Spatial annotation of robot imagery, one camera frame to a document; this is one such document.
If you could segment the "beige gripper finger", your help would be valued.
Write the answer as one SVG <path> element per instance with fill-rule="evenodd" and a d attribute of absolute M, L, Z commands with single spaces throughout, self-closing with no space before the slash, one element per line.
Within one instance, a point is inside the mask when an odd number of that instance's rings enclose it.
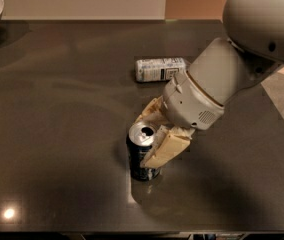
<path fill-rule="evenodd" d="M 142 168 L 157 169 L 182 153 L 191 143 L 194 129 L 161 126 L 152 148 L 141 161 Z"/>
<path fill-rule="evenodd" d="M 141 114 L 136 118 L 135 122 L 140 121 L 152 124 L 153 126 L 171 126 L 170 121 L 165 116 L 163 109 L 163 97 L 159 96 L 152 99 L 148 105 L 143 109 Z"/>

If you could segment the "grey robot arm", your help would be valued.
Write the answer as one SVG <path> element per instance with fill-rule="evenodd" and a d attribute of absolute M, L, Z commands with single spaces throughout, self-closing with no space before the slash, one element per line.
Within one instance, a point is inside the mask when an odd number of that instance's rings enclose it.
<path fill-rule="evenodd" d="M 136 119 L 154 129 L 141 167 L 157 169 L 172 160 L 195 131 L 224 114 L 233 96 L 284 66 L 284 0 L 227 0 L 223 26 L 227 36 L 214 39 L 175 74 Z"/>

